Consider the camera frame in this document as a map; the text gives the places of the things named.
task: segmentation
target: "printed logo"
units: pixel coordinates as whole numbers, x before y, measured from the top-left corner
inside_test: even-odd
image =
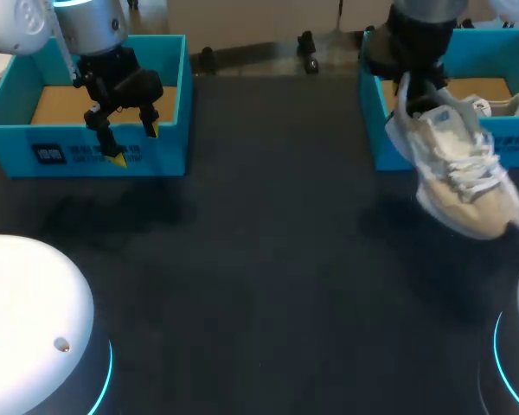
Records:
[[[434,123],[436,125],[440,124],[440,123],[444,123],[445,121],[449,120],[450,119],[450,112],[449,111],[444,111],[444,112],[441,112],[440,114],[438,114],[435,118],[434,118]]]
[[[31,146],[40,164],[66,164],[67,160],[58,144],[33,144]]]

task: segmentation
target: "cardboard box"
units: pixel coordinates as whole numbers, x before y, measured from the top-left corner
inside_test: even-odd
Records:
[[[12,59],[0,81],[0,163],[9,177],[181,176],[192,107],[192,73],[180,35],[130,36],[141,67],[159,73],[159,137],[147,137],[138,110],[109,118],[128,168],[107,162],[83,115],[92,101],[75,89],[55,39],[37,54]]]
[[[506,99],[519,93],[519,29],[456,29],[443,62],[453,79],[450,89],[458,98],[477,94],[489,100]],[[411,169],[385,132],[393,99],[383,82],[362,62],[360,101],[375,167]],[[481,118],[481,125],[494,135],[502,165],[519,167],[519,117]]]

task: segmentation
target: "cardboard bottom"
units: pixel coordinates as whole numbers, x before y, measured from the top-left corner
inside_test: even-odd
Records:
[[[86,88],[72,86],[45,86],[31,120],[32,125],[84,124],[83,118],[94,101]],[[173,121],[176,107],[176,87],[164,86],[163,96],[154,104],[159,112],[159,122]],[[138,108],[127,108],[114,112],[108,118],[112,124],[141,123]]]
[[[392,80],[381,82],[388,112],[394,109],[396,97]],[[465,78],[453,79],[448,84],[448,91],[457,99],[477,95],[489,101],[504,101],[511,98],[511,91],[504,78]]]

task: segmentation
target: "shoe sole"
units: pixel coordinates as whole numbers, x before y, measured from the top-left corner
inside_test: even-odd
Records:
[[[402,135],[397,130],[387,130],[388,137],[390,138],[390,141],[392,145],[396,148],[398,153],[406,160],[408,161],[412,166],[415,166],[413,163],[413,155],[412,155],[412,149],[409,143],[406,139],[402,137]],[[467,238],[471,239],[477,239],[477,240],[493,240],[499,237],[494,236],[488,236],[481,233],[474,233],[471,230],[465,229],[458,223],[450,220],[440,209],[438,209],[432,202],[431,198],[428,196],[428,194],[425,191],[425,188],[423,187],[421,180],[418,182],[417,186],[417,192],[415,193],[415,197],[417,199],[417,202],[421,205],[423,210],[430,214],[434,219],[436,219],[438,222],[440,222],[445,227],[448,227],[452,231],[459,233],[461,235],[464,235]],[[517,224],[511,223],[516,229],[519,229],[519,226]]]

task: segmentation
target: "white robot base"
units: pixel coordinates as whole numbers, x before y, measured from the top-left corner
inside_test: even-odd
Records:
[[[484,339],[478,389],[487,415],[519,415],[519,285]]]
[[[74,263],[0,236],[0,415],[117,414],[113,351]]]

